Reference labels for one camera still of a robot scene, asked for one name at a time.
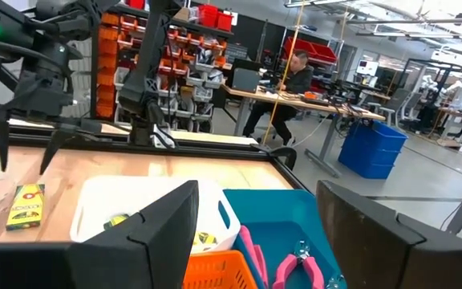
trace yellow crayon box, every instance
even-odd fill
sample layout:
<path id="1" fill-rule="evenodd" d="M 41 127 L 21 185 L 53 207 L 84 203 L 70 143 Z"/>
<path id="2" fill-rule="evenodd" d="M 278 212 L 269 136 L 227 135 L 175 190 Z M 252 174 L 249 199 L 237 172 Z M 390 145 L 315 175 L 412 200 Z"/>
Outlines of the yellow crayon box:
<path id="1" fill-rule="evenodd" d="M 6 230 L 40 226 L 44 207 L 45 185 L 20 185 L 15 190 L 14 204 L 8 215 Z"/>

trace stacked blue crates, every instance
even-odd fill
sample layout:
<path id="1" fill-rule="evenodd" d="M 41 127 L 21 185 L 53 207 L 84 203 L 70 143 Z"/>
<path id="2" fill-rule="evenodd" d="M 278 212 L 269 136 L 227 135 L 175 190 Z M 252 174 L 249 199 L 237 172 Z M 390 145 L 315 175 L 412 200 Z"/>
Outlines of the stacked blue crates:
<path id="1" fill-rule="evenodd" d="M 361 177 L 387 179 L 406 139 L 381 122 L 358 122 L 351 126 L 338 160 Z"/>

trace teal bin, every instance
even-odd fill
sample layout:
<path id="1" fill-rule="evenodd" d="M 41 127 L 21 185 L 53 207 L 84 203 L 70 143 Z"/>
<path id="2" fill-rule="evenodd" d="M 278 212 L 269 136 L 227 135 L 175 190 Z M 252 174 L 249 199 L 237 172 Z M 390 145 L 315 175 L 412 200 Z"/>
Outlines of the teal bin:
<path id="1" fill-rule="evenodd" d="M 270 286 L 275 281 L 279 264 L 294 252 L 295 244 L 300 240 L 310 244 L 310 254 L 315 257 L 326 283 L 331 278 L 340 280 L 341 271 L 327 241 L 312 193 L 301 189 L 226 189 L 224 192 L 240 223 L 249 229 L 253 243 L 261 246 Z M 242 251 L 259 286 L 258 274 L 247 251 L 241 249 L 239 239 L 234 249 Z M 288 278 L 286 289 L 302 288 L 311 288 L 311 284 L 299 265 Z M 347 288 L 344 280 L 340 281 L 338 288 Z"/>

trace pliers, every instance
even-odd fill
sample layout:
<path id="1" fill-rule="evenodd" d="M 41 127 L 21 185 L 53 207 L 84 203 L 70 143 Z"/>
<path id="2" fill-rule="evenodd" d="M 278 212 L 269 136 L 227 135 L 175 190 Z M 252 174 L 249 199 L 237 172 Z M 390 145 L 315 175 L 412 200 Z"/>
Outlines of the pliers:
<path id="1" fill-rule="evenodd" d="M 324 277 L 314 257 L 310 256 L 310 246 L 305 241 L 299 241 L 293 254 L 288 254 L 281 262 L 276 272 L 276 281 L 272 289 L 285 289 L 286 280 L 295 267 L 302 263 L 311 280 L 311 289 L 324 289 Z"/>

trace blue bin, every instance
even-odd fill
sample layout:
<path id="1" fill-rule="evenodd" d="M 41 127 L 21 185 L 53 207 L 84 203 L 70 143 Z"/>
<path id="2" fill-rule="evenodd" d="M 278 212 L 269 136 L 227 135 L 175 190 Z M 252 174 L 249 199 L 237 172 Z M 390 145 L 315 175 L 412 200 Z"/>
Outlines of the blue bin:
<path id="1" fill-rule="evenodd" d="M 374 121 L 367 127 L 352 125 L 338 161 L 361 177 L 387 179 L 407 136 Z"/>
<path id="2" fill-rule="evenodd" d="M 310 254 L 315 257 L 326 282 L 341 275 L 323 230 L 313 194 L 298 189 L 226 189 L 224 192 L 240 223 L 249 229 L 254 244 L 261 246 L 270 286 L 275 281 L 279 264 L 288 254 L 293 253 L 295 244 L 300 240 L 310 244 Z M 251 258 L 240 242 L 238 239 L 234 247 L 244 254 L 259 286 L 259 275 L 253 270 Z M 310 287 L 310 279 L 302 266 L 294 270 L 286 286 L 287 289 Z M 346 287 L 342 282 L 339 289 Z"/>

